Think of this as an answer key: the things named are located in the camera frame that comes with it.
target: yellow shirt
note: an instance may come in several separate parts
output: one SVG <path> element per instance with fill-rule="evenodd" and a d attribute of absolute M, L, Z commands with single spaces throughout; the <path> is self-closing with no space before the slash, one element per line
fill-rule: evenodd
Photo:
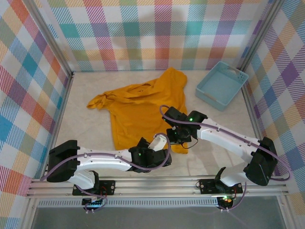
<path fill-rule="evenodd" d="M 186 75 L 169 68 L 158 79 L 97 95 L 87 107 L 108 109 L 116 150 L 131 148 L 138 144 L 141 137 L 151 142 L 156 133 L 166 133 L 166 129 L 171 128 L 162 120 L 160 105 L 173 106 L 187 113 L 183 93 L 186 82 Z M 181 145 L 173 145 L 172 150 L 176 153 L 188 152 Z"/>

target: white robotic arm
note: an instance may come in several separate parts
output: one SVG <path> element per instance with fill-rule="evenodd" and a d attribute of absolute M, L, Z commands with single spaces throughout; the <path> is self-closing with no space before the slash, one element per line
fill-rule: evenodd
<path fill-rule="evenodd" d="M 256 146 L 259 145 L 276 154 L 274 144 L 269 138 L 260 141 L 235 133 L 197 111 L 192 111 L 187 116 L 174 107 L 170 107 L 162 115 L 172 129 L 167 129 L 167 136 L 157 135 L 151 143 L 142 138 L 137 146 L 130 149 L 97 151 L 78 147 L 76 140 L 70 140 L 52 149 L 49 153 L 50 174 L 47 180 L 49 182 L 69 181 L 84 190 L 97 189 L 99 181 L 98 174 L 94 172 L 95 169 L 112 168 L 139 173 L 149 172 L 160 166 L 168 166 L 172 159 L 167 150 L 163 150 L 167 140 L 171 145 L 183 144 L 191 142 L 193 137 L 222 146 L 244 160 L 244 163 L 239 165 L 220 169 L 214 179 L 218 193 L 225 193 L 226 190 L 231 189 L 230 187 L 249 180 L 261 186 L 268 184 L 277 160 L 257 149 Z"/>

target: blue bin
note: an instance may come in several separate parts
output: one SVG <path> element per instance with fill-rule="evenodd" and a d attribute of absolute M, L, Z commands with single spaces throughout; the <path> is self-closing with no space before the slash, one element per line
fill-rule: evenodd
<path fill-rule="evenodd" d="M 223 111 L 249 76 L 219 61 L 196 87 L 196 96 Z"/>

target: white floor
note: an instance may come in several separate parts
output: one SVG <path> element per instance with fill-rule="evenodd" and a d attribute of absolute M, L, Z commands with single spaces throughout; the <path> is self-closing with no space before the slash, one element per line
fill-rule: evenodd
<path fill-rule="evenodd" d="M 197 110 L 219 124 L 243 135 L 254 137 L 252 125 L 241 92 L 227 109 L 220 112 L 195 96 L 196 85 L 207 71 L 183 71 L 188 77 L 184 89 L 188 112 Z M 158 78 L 163 71 L 144 72 L 95 72 L 76 73 L 61 124 L 57 145 L 78 140 L 78 145 L 96 150 L 115 150 L 107 110 L 90 110 L 87 103 L 97 94 L 133 83 Z M 172 165 L 148 174 L 118 170 L 96 170 L 100 176 L 169 176 L 169 175 L 215 175 L 221 167 L 231 167 L 242 162 L 233 153 L 207 141 L 199 141 L 188 154 L 172 154 Z"/>

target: plaid fabric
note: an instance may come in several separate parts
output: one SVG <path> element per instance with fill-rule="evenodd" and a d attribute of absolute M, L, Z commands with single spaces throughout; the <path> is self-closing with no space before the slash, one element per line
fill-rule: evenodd
<path fill-rule="evenodd" d="M 305 0 L 284 2 L 247 73 L 261 131 L 293 171 L 288 188 L 305 223 Z"/>
<path fill-rule="evenodd" d="M 261 0 L 48 0 L 37 6 L 76 71 L 233 63 Z"/>
<path fill-rule="evenodd" d="M 47 154 L 68 77 L 22 1 L 0 5 L 0 229 L 13 229 Z"/>
<path fill-rule="evenodd" d="M 244 49 L 244 52 L 242 54 L 241 59 L 238 62 L 238 66 L 237 67 L 241 67 L 242 63 L 244 62 L 244 58 L 248 54 L 248 51 L 251 48 L 251 46 L 253 45 L 254 40 L 255 40 L 255 38 L 257 36 L 257 33 L 261 30 L 261 28 L 262 28 L 262 26 L 264 24 L 264 20 L 266 19 L 267 15 L 268 15 L 268 12 L 269 12 L 272 4 L 274 3 L 274 1 L 275 0 L 268 0 L 268 3 L 266 5 L 266 7 L 265 7 L 265 9 L 264 9 L 264 11 L 263 11 L 259 21 L 258 21 L 258 23 L 256 24 L 255 29 L 253 30 L 253 33 L 252 33 L 252 35 L 251 35 L 251 37 L 250 37 L 250 39 L 249 39 L 249 41 L 247 43 L 246 48 Z"/>

